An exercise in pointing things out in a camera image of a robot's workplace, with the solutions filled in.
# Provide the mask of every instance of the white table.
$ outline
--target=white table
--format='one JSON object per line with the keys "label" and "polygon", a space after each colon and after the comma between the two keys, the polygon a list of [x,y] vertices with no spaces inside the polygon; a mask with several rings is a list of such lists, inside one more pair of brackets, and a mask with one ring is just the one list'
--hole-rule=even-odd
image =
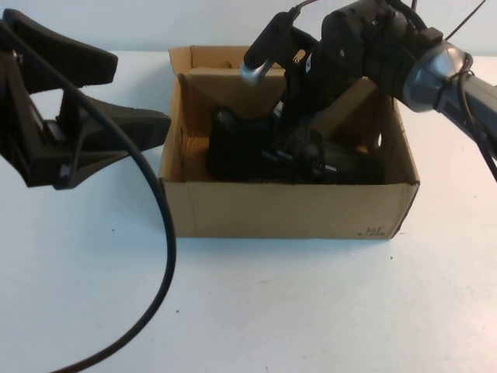
{"label": "white table", "polygon": [[[111,103],[169,111],[166,53],[118,53]],[[474,71],[497,84],[497,58]],[[59,93],[36,97],[43,115]],[[144,332],[91,372],[495,372],[497,185],[437,113],[402,108],[421,189],[392,241],[180,239]],[[155,169],[160,148],[147,152]],[[0,162],[0,371],[45,372],[113,342],[165,264],[158,209],[131,160],[75,190],[28,190]]]}

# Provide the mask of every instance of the black clamp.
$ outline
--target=black clamp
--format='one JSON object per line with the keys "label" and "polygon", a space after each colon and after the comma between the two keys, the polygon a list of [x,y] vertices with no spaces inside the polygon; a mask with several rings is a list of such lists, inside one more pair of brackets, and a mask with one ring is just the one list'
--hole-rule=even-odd
{"label": "black clamp", "polygon": [[[0,22],[77,87],[113,81],[117,56],[54,33],[16,10],[6,9]],[[0,155],[28,187],[74,188],[128,156],[109,132],[65,95],[56,120],[44,120],[30,94],[57,88],[22,56],[0,45]],[[163,113],[90,100],[141,151],[164,144],[170,119]]]}

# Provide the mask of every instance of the white surface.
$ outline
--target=white surface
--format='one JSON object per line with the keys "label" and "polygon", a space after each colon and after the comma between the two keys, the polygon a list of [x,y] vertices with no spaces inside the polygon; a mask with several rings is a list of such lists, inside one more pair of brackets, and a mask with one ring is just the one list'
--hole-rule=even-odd
{"label": "white surface", "polygon": [[[168,112],[167,54],[119,56],[116,82],[91,94]],[[497,58],[474,70],[497,82]],[[59,99],[36,102],[53,116]],[[180,239],[156,317],[90,371],[497,371],[497,185],[454,125],[402,113],[422,186],[398,237]],[[148,152],[156,169],[160,154]],[[158,209],[129,159],[65,192],[26,189],[3,160],[0,175],[0,371],[60,368],[121,336],[155,295]]]}
{"label": "white surface", "polygon": [[[278,12],[301,0],[0,0],[68,37],[106,49],[166,51],[191,44],[251,44]],[[305,8],[296,26],[321,39],[321,22],[354,0],[321,0]],[[419,0],[428,26],[446,35],[481,0]],[[497,54],[497,2],[485,7],[452,39],[472,54]]]}

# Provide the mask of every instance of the cardboard box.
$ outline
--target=cardboard box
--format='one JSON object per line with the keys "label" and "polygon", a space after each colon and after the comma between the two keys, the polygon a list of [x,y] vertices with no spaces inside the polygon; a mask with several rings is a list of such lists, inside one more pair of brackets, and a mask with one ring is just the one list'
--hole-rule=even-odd
{"label": "cardboard box", "polygon": [[316,123],[332,136],[347,126],[377,141],[387,185],[287,185],[222,183],[207,174],[211,110],[229,106],[260,117],[284,88],[273,68],[256,87],[238,69],[247,47],[183,47],[170,50],[176,81],[172,124],[162,159],[162,182],[179,237],[389,239],[400,229],[419,188],[397,104],[363,79]]}

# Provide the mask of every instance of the black cable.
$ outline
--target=black cable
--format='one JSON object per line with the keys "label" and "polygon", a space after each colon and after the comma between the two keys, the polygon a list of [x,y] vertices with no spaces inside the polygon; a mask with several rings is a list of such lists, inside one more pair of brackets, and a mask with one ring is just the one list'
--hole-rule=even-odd
{"label": "black cable", "polygon": [[0,20],[0,41],[21,54],[25,61],[29,62],[41,75],[54,85],[61,87],[67,95],[80,107],[85,109],[92,117],[97,120],[102,127],[111,131],[121,142],[131,158],[137,163],[140,171],[143,173],[148,185],[154,193],[155,200],[161,210],[162,219],[164,220],[165,233],[167,235],[167,264],[165,266],[164,279],[157,295],[151,305],[142,315],[142,317],[129,329],[121,338],[112,343],[107,348],[99,353],[88,357],[87,359],[73,364],[69,367],[55,371],[54,373],[75,373],[83,371],[91,366],[104,361],[118,350],[126,346],[140,331],[148,324],[158,311],[168,289],[172,283],[172,277],[176,265],[176,235],[172,222],[171,211],[169,210],[168,202],[160,182],[155,176],[154,171],[148,164],[145,157],[141,154],[136,145],[126,136],[126,134],[114,124],[105,114],[103,114],[95,105],[93,105],[86,96],[72,85],[64,76],[41,58],[33,49],[26,45],[17,35],[15,35],[3,20]]}
{"label": "black cable", "polygon": [[466,124],[473,136],[474,142],[476,142],[476,145],[480,149],[483,159],[487,163],[490,172],[492,173],[495,181],[497,182],[497,166],[495,165],[492,155],[490,154],[487,148],[487,146],[491,145],[486,144],[485,138],[483,137],[486,136],[485,132],[483,132],[480,128],[478,128],[478,126],[474,122],[473,114],[471,114],[471,108],[467,103],[466,92],[464,90],[464,83],[466,82],[468,76],[470,75],[471,72],[470,68],[472,65],[473,65],[473,57],[470,54],[466,54],[466,61],[464,62],[464,66],[461,69],[461,71],[457,74],[458,75],[457,94],[459,96],[459,104],[463,111]]}
{"label": "black cable", "polygon": [[318,2],[319,0],[305,0],[305,2],[301,2],[299,5],[297,5],[295,8],[298,10],[302,10],[303,7],[306,5],[312,4],[313,2]]}
{"label": "black cable", "polygon": [[409,7],[409,5],[403,3],[401,0],[385,0],[385,2],[389,4],[389,6],[391,6],[393,9],[398,10],[400,13],[402,13],[405,18],[412,22],[416,29],[418,29],[419,31],[426,30],[426,24],[424,23],[424,21],[421,19],[418,13],[416,13],[414,10],[411,9],[411,7]]}
{"label": "black cable", "polygon": [[487,0],[483,0],[483,1],[480,3],[480,5],[479,5],[479,6],[477,6],[477,7],[474,9],[474,11],[473,11],[473,12],[471,12],[471,13],[469,14],[469,16],[467,16],[467,17],[464,19],[464,21],[463,21],[463,22],[461,22],[461,23],[460,23],[460,24],[459,24],[459,25],[458,25],[458,26],[454,29],[454,31],[452,31],[452,32],[449,34],[449,36],[448,36],[448,37],[446,37],[446,38],[445,38],[445,40],[449,40],[451,37],[453,37],[453,36],[454,36],[454,34],[455,34],[457,31],[459,31],[459,30],[461,29],[461,27],[462,27],[462,26],[464,26],[464,25],[466,24],[466,22],[467,22],[467,21],[469,21],[469,20],[471,19],[471,17],[472,17],[472,16],[474,16],[474,14],[475,14],[478,10],[480,10],[480,8],[483,6],[483,4],[485,4],[485,2],[486,2],[486,1],[487,1]]}

